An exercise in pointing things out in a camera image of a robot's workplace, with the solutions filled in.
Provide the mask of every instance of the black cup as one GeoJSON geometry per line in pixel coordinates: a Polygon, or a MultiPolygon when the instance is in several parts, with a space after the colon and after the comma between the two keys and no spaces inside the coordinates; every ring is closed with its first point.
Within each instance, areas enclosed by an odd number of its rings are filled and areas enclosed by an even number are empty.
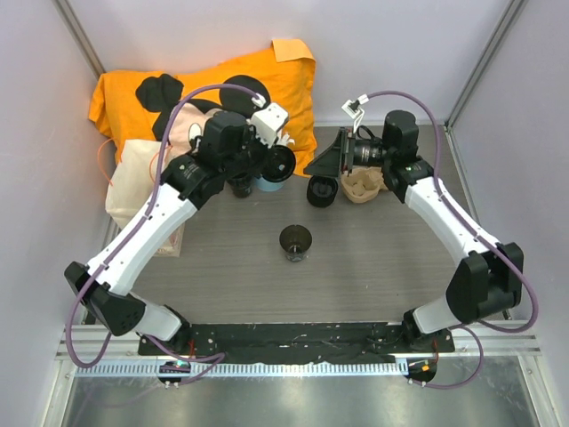
{"type": "Polygon", "coordinates": [[[306,227],[289,225],[278,238],[281,247],[286,252],[286,259],[291,262],[302,261],[312,245],[312,235],[306,227]]]}

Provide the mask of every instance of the beige bag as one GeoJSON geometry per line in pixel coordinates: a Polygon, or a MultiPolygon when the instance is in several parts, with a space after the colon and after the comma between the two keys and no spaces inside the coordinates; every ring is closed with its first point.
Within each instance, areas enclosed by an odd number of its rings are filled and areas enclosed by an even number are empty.
{"type": "MultiPolygon", "coordinates": [[[[121,162],[110,180],[105,209],[122,229],[148,200],[156,173],[156,160],[160,142],[126,140],[121,162]]],[[[172,160],[168,149],[164,155],[166,168],[172,160]]],[[[184,225],[176,229],[156,252],[157,255],[179,256],[184,225]]]]}

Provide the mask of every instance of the metal frame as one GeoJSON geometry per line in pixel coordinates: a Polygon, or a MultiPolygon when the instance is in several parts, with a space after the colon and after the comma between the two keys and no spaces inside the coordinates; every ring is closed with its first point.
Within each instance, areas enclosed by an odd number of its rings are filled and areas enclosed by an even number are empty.
{"type": "Polygon", "coordinates": [[[451,115],[445,123],[446,127],[452,128],[458,120],[462,110],[468,103],[470,97],[472,96],[472,93],[476,90],[478,83],[488,69],[490,62],[498,52],[498,49],[500,48],[509,30],[516,22],[516,19],[524,8],[525,3],[526,0],[510,0],[508,6],[506,7],[506,10],[498,22],[498,25],[490,36],[490,40],[488,40],[488,43],[486,44],[486,47],[484,48],[477,65],[474,67],[474,70],[470,74],[470,77],[467,80],[464,89],[462,89],[459,99],[454,104],[454,107],[451,110],[451,115]]]}
{"type": "MultiPolygon", "coordinates": [[[[87,63],[92,69],[93,74],[99,77],[105,72],[100,59],[91,45],[91,42],[85,34],[81,23],[77,19],[75,13],[68,0],[52,0],[56,9],[64,20],[69,32],[75,38],[77,45],[82,51],[87,63]]],[[[448,120],[445,121],[446,137],[453,153],[453,158],[459,172],[462,187],[464,188],[466,198],[469,204],[471,216],[478,221],[476,208],[472,199],[469,186],[466,181],[465,170],[461,160],[460,152],[457,150],[456,140],[453,132],[453,126],[459,119],[462,111],[469,102],[473,92],[476,90],[478,83],[487,71],[493,57],[498,52],[503,40],[508,34],[510,28],[515,23],[519,13],[522,11],[526,0],[511,0],[501,16],[490,40],[488,41],[477,65],[472,71],[469,80],[464,86],[458,100],[456,101],[448,120]]],[[[109,217],[109,226],[105,238],[105,245],[108,244],[117,234],[118,227],[109,217]]],[[[498,321],[491,322],[496,325],[513,327],[523,322],[518,321],[498,321]]],[[[545,365],[539,345],[535,336],[531,332],[516,335],[504,335],[494,332],[484,326],[473,325],[472,330],[480,337],[482,345],[485,348],[486,356],[518,356],[518,360],[524,373],[525,382],[531,395],[531,399],[541,425],[555,426],[561,425],[559,413],[554,405],[554,399],[551,398],[550,387],[548,386],[550,374],[545,365]]],[[[77,354],[85,359],[94,357],[100,350],[108,331],[104,326],[86,325],[74,326],[73,335],[76,343],[77,354]]],[[[105,360],[122,361],[124,364],[132,364],[133,362],[149,362],[159,359],[170,359],[164,357],[142,357],[137,354],[139,336],[130,333],[121,337],[115,337],[108,346],[108,351],[104,357],[105,360]]],[[[453,339],[457,348],[455,353],[440,354],[441,358],[456,357],[478,357],[477,345],[474,339],[465,331],[460,329],[453,331],[453,339]]],[[[63,417],[72,397],[72,384],[76,376],[77,369],[73,362],[69,359],[67,348],[63,338],[58,348],[56,361],[53,369],[52,392],[47,402],[44,412],[43,426],[55,427],[61,426],[63,417]]],[[[429,357],[431,354],[397,354],[400,359],[406,357],[429,357]]]]}
{"type": "MultiPolygon", "coordinates": [[[[491,322],[497,326],[516,327],[525,322],[521,320],[498,320],[491,322]]],[[[505,335],[480,324],[471,325],[470,328],[478,336],[484,346],[487,356],[540,356],[540,346],[531,332],[523,334],[505,335]]],[[[77,355],[82,359],[94,358],[107,336],[108,330],[103,325],[74,326],[73,340],[77,355]]],[[[453,339],[457,351],[454,353],[441,353],[441,358],[456,358],[472,356],[477,357],[478,348],[474,339],[462,329],[453,330],[453,339]]],[[[113,337],[108,345],[103,360],[144,360],[144,359],[172,359],[168,356],[140,356],[138,354],[140,337],[134,332],[113,337]]],[[[432,357],[432,353],[396,353],[396,358],[432,357]]],[[[56,360],[69,360],[65,335],[62,336],[57,350],[56,360]]]]}
{"type": "Polygon", "coordinates": [[[73,12],[71,4],[69,4],[68,0],[52,0],[52,2],[65,22],[69,33],[71,33],[71,36],[75,38],[77,46],[85,57],[89,67],[91,67],[93,74],[99,78],[100,75],[105,72],[105,68],[100,61],[99,56],[95,52],[95,49],[92,47],[89,37],[87,37],[84,32],[79,19],[75,15],[75,12],[73,12]]]}
{"type": "MultiPolygon", "coordinates": [[[[523,321],[500,320],[491,322],[497,326],[516,327],[523,321]]],[[[543,426],[561,425],[553,399],[550,397],[547,385],[547,376],[544,375],[544,365],[539,344],[533,332],[505,335],[493,331],[483,325],[474,324],[470,328],[479,337],[486,357],[518,356],[520,366],[524,372],[525,382],[530,392],[538,420],[543,426]]],[[[108,330],[101,325],[74,326],[73,337],[77,355],[82,359],[92,359],[100,350],[107,336],[108,330]]],[[[441,353],[440,358],[478,357],[477,344],[470,334],[461,329],[453,330],[453,339],[456,347],[454,353],[441,353]]],[[[135,333],[128,333],[111,339],[108,350],[101,361],[101,367],[93,370],[76,369],[69,359],[65,344],[65,335],[60,340],[57,350],[56,371],[52,395],[46,408],[44,427],[60,426],[69,400],[72,398],[72,383],[77,376],[108,376],[110,372],[121,376],[148,376],[156,371],[157,362],[172,359],[168,356],[140,356],[138,351],[140,337],[135,333]]],[[[377,364],[378,366],[342,366],[325,367],[324,364],[312,367],[278,367],[275,372],[262,364],[242,365],[223,368],[213,376],[217,377],[253,377],[253,376],[314,376],[314,375],[400,375],[405,371],[406,358],[428,358],[431,353],[399,353],[395,354],[396,364],[377,364]]]]}

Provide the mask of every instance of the tan bowl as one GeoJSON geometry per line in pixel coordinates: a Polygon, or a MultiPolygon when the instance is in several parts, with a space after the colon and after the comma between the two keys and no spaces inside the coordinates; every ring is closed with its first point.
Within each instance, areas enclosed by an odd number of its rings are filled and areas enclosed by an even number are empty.
{"type": "Polygon", "coordinates": [[[354,203],[369,202],[381,189],[387,189],[380,167],[358,167],[341,176],[341,190],[354,203]]]}

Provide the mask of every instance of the orange cloth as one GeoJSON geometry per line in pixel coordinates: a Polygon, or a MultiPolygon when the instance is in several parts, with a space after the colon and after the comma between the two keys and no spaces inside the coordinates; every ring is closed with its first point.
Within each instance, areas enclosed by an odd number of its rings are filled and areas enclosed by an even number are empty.
{"type": "MultiPolygon", "coordinates": [[[[295,140],[291,146],[297,159],[295,173],[302,174],[304,167],[314,158],[317,142],[314,138],[312,113],[312,85],[316,62],[301,40],[274,40],[272,46],[221,63],[219,66],[193,74],[175,75],[183,84],[182,94],[205,86],[223,83],[231,77],[253,77],[267,88],[272,101],[286,109],[290,115],[284,131],[295,140]]],[[[92,96],[89,118],[97,129],[116,142],[116,161],[120,161],[124,141],[127,139],[155,140],[153,125],[160,112],[145,109],[136,91],[148,77],[160,77],[160,71],[111,71],[102,75],[92,96]]],[[[220,91],[209,91],[198,99],[220,102],[220,91]]]]}

